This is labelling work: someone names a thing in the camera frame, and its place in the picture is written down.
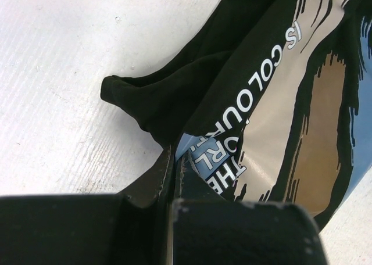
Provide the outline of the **black t shirt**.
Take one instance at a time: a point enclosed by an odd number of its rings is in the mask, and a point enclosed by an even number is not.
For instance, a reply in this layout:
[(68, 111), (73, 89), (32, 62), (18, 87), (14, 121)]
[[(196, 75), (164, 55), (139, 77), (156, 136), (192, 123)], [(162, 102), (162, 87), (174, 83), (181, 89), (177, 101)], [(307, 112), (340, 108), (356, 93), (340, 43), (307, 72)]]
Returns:
[(371, 167), (371, 0), (221, 0), (160, 70), (101, 98), (215, 193), (303, 206), (319, 228)]

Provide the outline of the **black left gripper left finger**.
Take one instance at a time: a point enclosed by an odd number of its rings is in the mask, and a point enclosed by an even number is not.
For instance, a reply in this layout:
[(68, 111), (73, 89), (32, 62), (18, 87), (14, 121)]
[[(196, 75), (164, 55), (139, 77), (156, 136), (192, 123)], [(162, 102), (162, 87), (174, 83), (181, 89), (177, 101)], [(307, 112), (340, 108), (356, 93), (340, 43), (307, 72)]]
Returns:
[(2, 264), (163, 264), (174, 153), (116, 194), (1, 198)]

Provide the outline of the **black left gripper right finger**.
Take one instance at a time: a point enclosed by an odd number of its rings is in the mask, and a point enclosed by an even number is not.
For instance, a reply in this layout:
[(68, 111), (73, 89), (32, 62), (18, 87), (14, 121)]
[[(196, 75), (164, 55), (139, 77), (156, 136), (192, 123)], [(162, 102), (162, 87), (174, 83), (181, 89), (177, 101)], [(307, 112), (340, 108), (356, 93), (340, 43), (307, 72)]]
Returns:
[(300, 206), (230, 202), (177, 163), (168, 234), (169, 264), (322, 264), (314, 220)]

